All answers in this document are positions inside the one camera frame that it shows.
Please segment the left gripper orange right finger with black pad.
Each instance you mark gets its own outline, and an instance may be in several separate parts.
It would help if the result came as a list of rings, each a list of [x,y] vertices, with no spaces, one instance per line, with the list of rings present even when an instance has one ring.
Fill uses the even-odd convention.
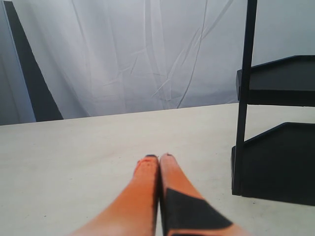
[[[247,236],[249,232],[213,208],[195,189],[175,157],[160,158],[160,210],[165,236]]]

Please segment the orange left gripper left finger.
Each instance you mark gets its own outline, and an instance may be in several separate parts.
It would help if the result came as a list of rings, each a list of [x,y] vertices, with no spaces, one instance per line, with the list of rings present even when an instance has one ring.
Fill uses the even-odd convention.
[[[158,207],[158,157],[137,162],[133,177],[119,196],[72,236],[154,236]]]

